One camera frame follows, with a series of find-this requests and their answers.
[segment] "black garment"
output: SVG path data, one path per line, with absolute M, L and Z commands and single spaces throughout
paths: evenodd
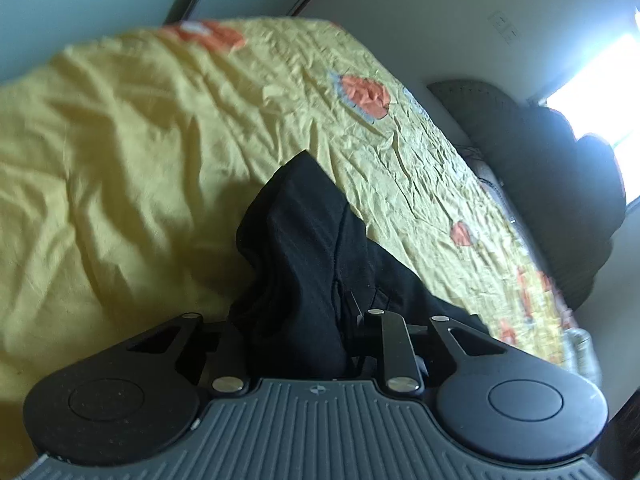
M 363 222 L 307 152 L 258 193 L 236 244 L 257 275 L 229 313 L 247 341 L 252 374 L 343 376 L 350 359 L 340 322 L 349 291 L 362 311 L 391 310 L 420 325 L 441 314 L 488 333 L 478 316 L 432 296 L 418 276 L 367 239 Z

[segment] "bed sheet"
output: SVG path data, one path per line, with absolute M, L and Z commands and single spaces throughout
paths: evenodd
M 412 95 L 329 23 L 182 23 L 71 46 L 0 89 L 0 477 L 34 458 L 44 375 L 252 279 L 235 231 L 309 152 L 367 235 L 492 335 L 562 360 L 561 322 L 497 205 Z

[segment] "gray gripper base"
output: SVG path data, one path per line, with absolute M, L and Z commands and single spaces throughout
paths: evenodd
M 546 468 L 508 467 L 482 460 L 446 436 L 423 405 L 385 397 L 372 381 L 264 380 L 247 396 L 212 402 L 197 428 L 155 457 L 129 465 L 89 467 L 43 455 L 18 478 L 600 480 L 608 477 L 585 457 Z

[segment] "window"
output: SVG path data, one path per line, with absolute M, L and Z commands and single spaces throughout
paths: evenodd
M 640 196 L 640 43 L 634 35 L 619 38 L 546 105 L 567 118 L 576 139 L 589 133 L 605 139 L 620 166 L 626 203 Z

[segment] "wrinkled yellow fabric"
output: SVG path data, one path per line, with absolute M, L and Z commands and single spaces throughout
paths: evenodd
M 562 359 L 552 294 L 523 245 L 371 53 L 327 22 L 224 25 L 246 44 L 216 52 L 138 30 L 69 47 L 0 89 L 2 478 L 34 458 L 21 404 L 44 375 L 184 311 L 225 317 L 252 279 L 239 221 L 301 150 L 433 294 Z M 387 117 L 345 103 L 345 74 L 384 85 Z M 457 221 L 474 245 L 453 243 Z

